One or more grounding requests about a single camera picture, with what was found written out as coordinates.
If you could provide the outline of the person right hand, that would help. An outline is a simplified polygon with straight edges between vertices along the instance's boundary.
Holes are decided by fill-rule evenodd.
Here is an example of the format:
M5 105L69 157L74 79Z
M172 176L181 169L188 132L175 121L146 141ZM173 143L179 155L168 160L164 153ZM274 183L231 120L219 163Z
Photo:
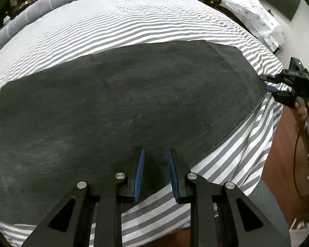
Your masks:
M297 100L295 102L295 114L296 114L296 122L299 125L299 130L306 130L309 122L309 102L306 106L303 106Z

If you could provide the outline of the grey sleeved right forearm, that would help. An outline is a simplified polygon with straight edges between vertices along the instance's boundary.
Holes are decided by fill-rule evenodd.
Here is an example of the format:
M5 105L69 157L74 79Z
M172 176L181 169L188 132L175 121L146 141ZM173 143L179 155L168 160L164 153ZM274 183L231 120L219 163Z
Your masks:
M287 222L279 207L279 204L265 182L260 180L248 198L261 210L261 212L283 236L289 246L291 246Z

